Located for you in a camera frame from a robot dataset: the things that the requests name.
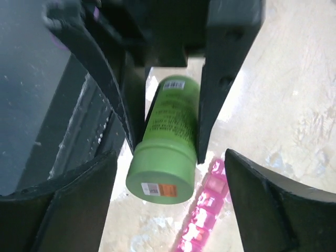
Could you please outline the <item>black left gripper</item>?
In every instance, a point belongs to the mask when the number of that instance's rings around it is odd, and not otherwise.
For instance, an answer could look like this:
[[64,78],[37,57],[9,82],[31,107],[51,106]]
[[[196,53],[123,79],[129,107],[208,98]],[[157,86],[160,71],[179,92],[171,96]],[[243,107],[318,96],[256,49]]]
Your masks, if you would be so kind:
[[265,1],[81,1],[81,5],[85,25],[79,17],[58,17],[49,20],[49,30],[96,81],[132,152],[136,134],[131,113],[106,57],[120,47],[136,66],[186,67],[188,58],[205,54],[198,109],[198,162],[204,163],[213,125],[264,22]]

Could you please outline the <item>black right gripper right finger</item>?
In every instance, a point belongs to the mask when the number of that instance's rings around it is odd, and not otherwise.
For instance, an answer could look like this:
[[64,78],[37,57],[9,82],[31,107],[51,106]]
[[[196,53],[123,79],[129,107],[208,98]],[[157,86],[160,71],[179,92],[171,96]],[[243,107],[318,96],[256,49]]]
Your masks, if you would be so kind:
[[244,251],[335,251],[335,194],[225,152]]

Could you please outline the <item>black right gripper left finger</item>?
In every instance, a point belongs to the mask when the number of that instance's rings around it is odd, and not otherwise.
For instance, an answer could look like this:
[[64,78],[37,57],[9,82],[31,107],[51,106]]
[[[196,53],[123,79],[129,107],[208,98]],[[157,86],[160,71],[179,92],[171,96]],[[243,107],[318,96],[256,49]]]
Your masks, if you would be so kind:
[[1,196],[1,251],[98,251],[117,172],[117,154]]

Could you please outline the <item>pink weekly pill organizer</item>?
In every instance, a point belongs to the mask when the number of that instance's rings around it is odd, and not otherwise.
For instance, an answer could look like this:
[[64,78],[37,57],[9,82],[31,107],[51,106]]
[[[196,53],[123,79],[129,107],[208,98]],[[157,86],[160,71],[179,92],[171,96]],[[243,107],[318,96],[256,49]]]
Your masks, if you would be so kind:
[[202,251],[229,194],[224,160],[214,158],[171,251]]

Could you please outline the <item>green pill bottle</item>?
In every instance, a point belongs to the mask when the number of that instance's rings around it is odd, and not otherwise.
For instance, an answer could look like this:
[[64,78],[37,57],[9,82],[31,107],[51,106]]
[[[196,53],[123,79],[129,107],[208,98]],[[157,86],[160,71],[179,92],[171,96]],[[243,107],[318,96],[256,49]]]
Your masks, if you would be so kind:
[[200,85],[187,76],[159,83],[125,181],[136,197],[172,205],[193,195],[199,92]]

